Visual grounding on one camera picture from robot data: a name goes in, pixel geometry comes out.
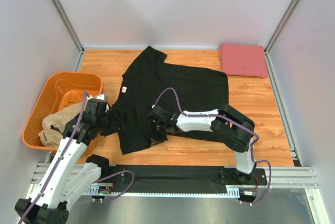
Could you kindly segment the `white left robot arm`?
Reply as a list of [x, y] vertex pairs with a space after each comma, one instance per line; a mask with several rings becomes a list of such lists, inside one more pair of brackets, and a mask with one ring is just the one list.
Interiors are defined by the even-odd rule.
[[109, 179], [109, 160], [95, 154], [72, 179], [69, 176], [91, 141], [107, 129], [110, 115], [105, 94], [83, 96], [81, 111], [67, 123], [45, 175], [27, 199], [17, 201], [19, 223], [66, 223], [84, 191], [96, 181], [104, 183]]

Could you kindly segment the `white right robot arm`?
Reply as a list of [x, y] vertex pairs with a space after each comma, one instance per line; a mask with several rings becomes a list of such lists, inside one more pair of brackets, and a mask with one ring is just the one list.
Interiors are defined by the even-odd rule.
[[234, 151], [236, 178], [247, 184], [255, 177], [252, 145], [259, 137], [255, 123], [228, 104], [211, 111], [172, 113], [154, 105], [149, 113], [152, 140], [162, 142], [167, 135], [221, 142]]

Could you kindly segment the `black t shirt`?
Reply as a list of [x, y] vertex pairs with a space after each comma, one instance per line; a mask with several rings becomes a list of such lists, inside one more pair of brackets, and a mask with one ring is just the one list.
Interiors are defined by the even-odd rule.
[[207, 68], [165, 63], [167, 55], [145, 48], [122, 76], [113, 104], [120, 148], [128, 154], [151, 147], [149, 112], [158, 104], [170, 112], [210, 111], [229, 102], [225, 73]]

